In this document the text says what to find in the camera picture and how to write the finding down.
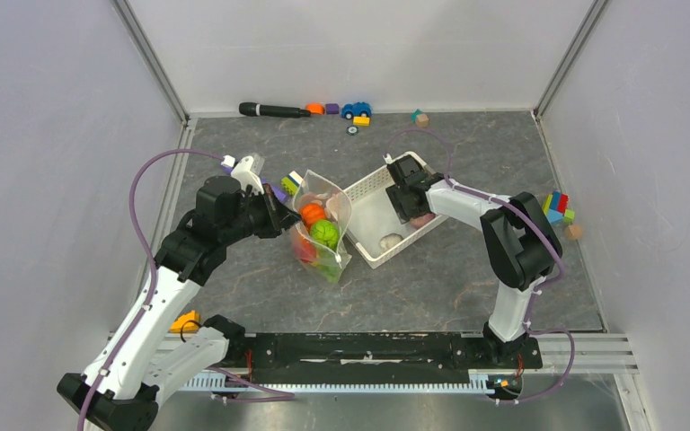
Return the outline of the purple toy onion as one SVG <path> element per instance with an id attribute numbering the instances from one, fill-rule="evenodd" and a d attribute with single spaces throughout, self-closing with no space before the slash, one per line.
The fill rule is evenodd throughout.
<path id="1" fill-rule="evenodd" d="M 409 224 L 412 228 L 414 229 L 420 229 L 426 224 L 430 223 L 436 218 L 436 215 L 433 213 L 429 213 L 426 215 L 421 215 L 418 217 L 413 217 L 410 219 Z"/>

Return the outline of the orange toy pumpkin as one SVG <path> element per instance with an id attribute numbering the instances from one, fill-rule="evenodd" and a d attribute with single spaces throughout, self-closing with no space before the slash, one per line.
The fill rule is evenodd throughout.
<path id="1" fill-rule="evenodd" d="M 309 230 L 315 223 L 328 219 L 324 207 L 317 203 L 309 203 L 301 207 L 299 214 L 301 215 L 303 224 L 307 230 Z"/>

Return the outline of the green toy lettuce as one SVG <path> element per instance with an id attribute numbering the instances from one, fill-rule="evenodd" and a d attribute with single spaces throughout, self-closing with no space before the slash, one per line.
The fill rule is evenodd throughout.
<path id="1" fill-rule="evenodd" d="M 340 241 L 340 230 L 338 225 L 329 221 L 322 220 L 315 223 L 310 229 L 311 238 L 331 250 L 336 250 Z"/>

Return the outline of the clear zip top bag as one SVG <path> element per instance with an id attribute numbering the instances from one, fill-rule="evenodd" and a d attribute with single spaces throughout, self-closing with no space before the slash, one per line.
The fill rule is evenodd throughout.
<path id="1" fill-rule="evenodd" d="M 351 259 L 343 245 L 352 216 L 349 196 L 322 175 L 307 171 L 291 208 L 300 215 L 290 231 L 296 259 L 326 282 L 337 283 Z"/>

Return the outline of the green toy grapes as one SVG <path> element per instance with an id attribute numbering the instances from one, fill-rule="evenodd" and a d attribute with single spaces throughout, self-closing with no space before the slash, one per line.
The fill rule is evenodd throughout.
<path id="1" fill-rule="evenodd" d="M 316 270 L 327 282 L 337 283 L 340 280 L 342 268 L 339 253 L 326 247 L 318 249 L 314 263 Z"/>

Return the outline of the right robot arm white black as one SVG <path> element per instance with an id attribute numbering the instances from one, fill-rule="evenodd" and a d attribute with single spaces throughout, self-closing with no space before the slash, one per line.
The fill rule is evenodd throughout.
<path id="1" fill-rule="evenodd" d="M 403 223 L 428 214 L 447 216 L 483 235 L 499 290 L 483 326 L 485 359 L 505 366 L 524 347 L 531 297 L 562 257 L 562 246 L 534 195 L 514 197 L 469 188 L 430 172 L 410 154 L 385 157 L 393 180 L 386 194 Z"/>

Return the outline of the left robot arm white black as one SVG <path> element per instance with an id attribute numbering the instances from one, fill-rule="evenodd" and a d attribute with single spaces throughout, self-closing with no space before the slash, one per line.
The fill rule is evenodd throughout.
<path id="1" fill-rule="evenodd" d="M 80 423 L 102 430 L 147 430 L 159 408 L 188 380 L 221 362 L 245 357 L 243 330 L 232 322 L 204 326 L 189 341 L 153 359 L 180 310 L 226 260 L 229 246 L 251 236 L 276 238 L 301 219 L 269 184 L 257 193 L 227 176 L 205 181 L 196 206 L 155 255 L 146 287 L 102 352 L 80 374 L 67 373 L 60 396 Z"/>

